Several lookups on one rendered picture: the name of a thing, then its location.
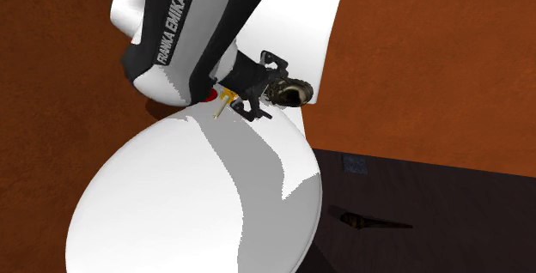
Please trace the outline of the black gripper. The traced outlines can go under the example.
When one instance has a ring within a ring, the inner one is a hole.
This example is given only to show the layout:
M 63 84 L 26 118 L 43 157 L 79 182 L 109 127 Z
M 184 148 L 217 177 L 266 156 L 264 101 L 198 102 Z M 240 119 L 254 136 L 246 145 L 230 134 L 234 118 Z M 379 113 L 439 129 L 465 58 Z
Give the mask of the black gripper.
M 230 103 L 231 108 L 244 119 L 253 122 L 255 119 L 272 116 L 259 106 L 260 93 L 248 93 L 250 88 L 256 88 L 267 78 L 284 78 L 289 75 L 288 62 L 272 52 L 263 50 L 260 53 L 259 64 L 254 62 L 243 52 L 238 51 L 231 71 L 218 83 L 223 87 L 237 93 L 240 97 Z M 244 107 L 241 97 L 248 100 L 250 110 Z

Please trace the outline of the dark bronze cup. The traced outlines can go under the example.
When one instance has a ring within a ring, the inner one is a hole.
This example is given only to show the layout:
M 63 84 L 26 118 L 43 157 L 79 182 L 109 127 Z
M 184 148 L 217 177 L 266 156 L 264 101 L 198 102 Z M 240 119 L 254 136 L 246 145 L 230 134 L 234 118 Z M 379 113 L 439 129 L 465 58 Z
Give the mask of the dark bronze cup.
M 280 77 L 267 86 L 264 95 L 274 105 L 301 107 L 312 99 L 314 90 L 303 80 Z

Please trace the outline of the yellow and cream tool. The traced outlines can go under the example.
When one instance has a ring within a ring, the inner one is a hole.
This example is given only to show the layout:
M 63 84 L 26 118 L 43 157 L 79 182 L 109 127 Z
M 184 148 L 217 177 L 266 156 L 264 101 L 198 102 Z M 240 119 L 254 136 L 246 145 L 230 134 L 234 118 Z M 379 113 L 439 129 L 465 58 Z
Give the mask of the yellow and cream tool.
M 219 92 L 220 104 L 213 113 L 213 119 L 219 118 L 224 108 L 238 98 L 238 94 L 228 88 L 223 88 Z

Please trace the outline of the white toilet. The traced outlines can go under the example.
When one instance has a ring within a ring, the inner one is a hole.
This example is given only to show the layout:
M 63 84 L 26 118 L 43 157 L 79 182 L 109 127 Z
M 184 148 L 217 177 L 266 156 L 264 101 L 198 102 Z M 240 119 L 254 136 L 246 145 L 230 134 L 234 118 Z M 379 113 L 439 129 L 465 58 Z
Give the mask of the white toilet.
M 235 38 L 259 63 L 288 62 L 314 95 L 340 0 L 261 0 Z M 249 122 L 211 102 L 177 106 L 93 177 L 72 216 L 67 273 L 295 273 L 320 219 L 322 186 L 299 108 Z

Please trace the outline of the dark brown pointed object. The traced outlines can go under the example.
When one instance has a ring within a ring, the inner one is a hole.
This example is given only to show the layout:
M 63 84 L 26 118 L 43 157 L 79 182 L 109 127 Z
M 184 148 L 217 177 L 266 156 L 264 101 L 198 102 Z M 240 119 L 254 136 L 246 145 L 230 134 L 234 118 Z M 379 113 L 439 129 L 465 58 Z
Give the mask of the dark brown pointed object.
M 345 212 L 343 213 L 339 220 L 355 229 L 363 228 L 412 228 L 412 225 L 394 222 L 394 221 L 385 221 L 371 217 L 361 216 L 355 213 Z

